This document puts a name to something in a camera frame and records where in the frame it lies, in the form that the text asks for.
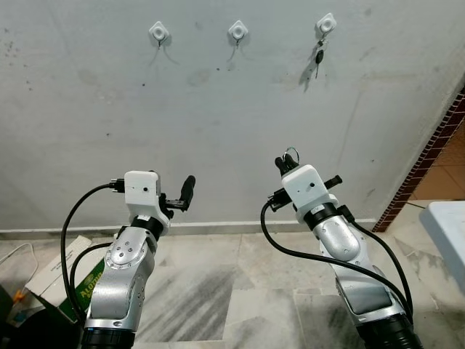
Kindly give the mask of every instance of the key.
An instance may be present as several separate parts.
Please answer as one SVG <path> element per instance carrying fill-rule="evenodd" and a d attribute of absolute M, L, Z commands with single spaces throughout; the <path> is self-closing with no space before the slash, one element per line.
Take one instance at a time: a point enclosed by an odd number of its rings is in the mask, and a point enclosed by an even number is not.
<path fill-rule="evenodd" d="M 315 57 L 315 63 L 317 63 L 317 73 L 315 74 L 315 79 L 318 77 L 318 68 L 320 67 L 320 63 L 323 61 L 324 55 L 325 52 L 321 49 L 320 51 L 318 51 Z"/>

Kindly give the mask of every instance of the white cable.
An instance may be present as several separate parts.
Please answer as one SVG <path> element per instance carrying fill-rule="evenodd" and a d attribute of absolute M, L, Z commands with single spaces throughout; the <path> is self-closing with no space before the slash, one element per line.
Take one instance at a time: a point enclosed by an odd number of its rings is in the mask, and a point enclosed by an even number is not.
<path fill-rule="evenodd" d="M 4 256 L 4 257 L 2 257 L 0 259 L 0 264 L 2 264 L 5 260 L 7 260 L 9 257 L 11 257 L 18 249 L 20 249 L 23 246 L 27 246 L 27 245 L 29 245 L 29 247 L 31 248 L 32 257 L 34 258 L 34 261 L 36 262 L 36 267 L 34 268 L 34 271 L 32 272 L 31 276 L 29 276 L 29 279 L 26 281 L 26 283 L 28 283 L 32 279 L 32 277 L 36 273 L 37 269 L 39 269 L 39 262 L 37 261 L 36 253 L 34 252 L 34 247 L 32 246 L 32 244 L 30 242 L 26 242 L 25 244 L 19 245 L 18 247 L 13 249 L 11 252 L 9 252 L 6 256 Z M 25 290 L 25 286 L 21 290 L 22 294 L 24 293 L 24 290 Z"/>

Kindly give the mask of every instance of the marble floor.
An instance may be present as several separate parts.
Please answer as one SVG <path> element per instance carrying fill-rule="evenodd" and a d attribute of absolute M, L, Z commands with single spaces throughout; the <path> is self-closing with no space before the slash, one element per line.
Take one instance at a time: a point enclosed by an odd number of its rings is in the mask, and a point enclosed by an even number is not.
<path fill-rule="evenodd" d="M 408 277 L 424 347 L 464 348 L 465 296 L 421 227 L 420 210 L 406 206 L 381 237 Z M 274 237 L 318 253 L 310 232 Z M 22 242 L 1 241 L 0 256 Z M 56 240 L 32 242 L 41 267 L 59 253 Z M 401 287 L 384 250 L 368 243 L 373 263 Z M 363 348 L 326 264 L 281 254 L 261 233 L 166 236 L 158 248 L 136 349 Z M 32 267 L 30 252 L 22 250 L 1 265 L 0 284 L 14 293 Z"/>

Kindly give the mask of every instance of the baseboard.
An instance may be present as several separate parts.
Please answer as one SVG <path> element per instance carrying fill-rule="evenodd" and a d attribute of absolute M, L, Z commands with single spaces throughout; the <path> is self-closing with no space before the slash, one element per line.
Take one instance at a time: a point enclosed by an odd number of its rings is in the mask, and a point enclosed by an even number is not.
<path fill-rule="evenodd" d="M 371 229 L 376 220 L 373 218 L 356 220 L 366 229 Z M 68 236 L 86 235 L 89 237 L 111 236 L 119 231 L 121 226 L 107 227 L 79 227 L 69 228 Z M 267 227 L 273 233 L 295 233 L 307 231 L 307 227 L 295 220 L 271 220 Z M 261 233 L 260 222 L 200 222 L 200 223 L 173 223 L 169 235 L 205 235 L 205 234 L 244 234 Z M 0 230 L 0 240 L 29 240 L 38 238 L 59 238 L 61 228 L 53 229 L 11 229 Z"/>

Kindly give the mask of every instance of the white adhesive hook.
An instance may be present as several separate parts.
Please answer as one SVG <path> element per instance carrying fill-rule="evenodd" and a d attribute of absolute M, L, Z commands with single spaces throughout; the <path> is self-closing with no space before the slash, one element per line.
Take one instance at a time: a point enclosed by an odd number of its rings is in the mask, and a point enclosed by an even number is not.
<path fill-rule="evenodd" d="M 242 40 L 248 33 L 247 27 L 241 22 L 237 21 L 228 30 L 228 33 L 236 40 Z"/>
<path fill-rule="evenodd" d="M 337 22 L 334 19 L 332 13 L 328 13 L 325 17 L 321 18 L 317 22 L 317 28 L 320 30 L 323 36 L 328 35 L 337 26 Z"/>
<path fill-rule="evenodd" d="M 163 43 L 163 41 L 167 40 L 167 38 L 169 37 L 168 30 L 160 21 L 155 23 L 153 27 L 148 30 L 148 33 L 149 36 L 153 37 L 156 41 L 158 41 L 159 46 Z"/>

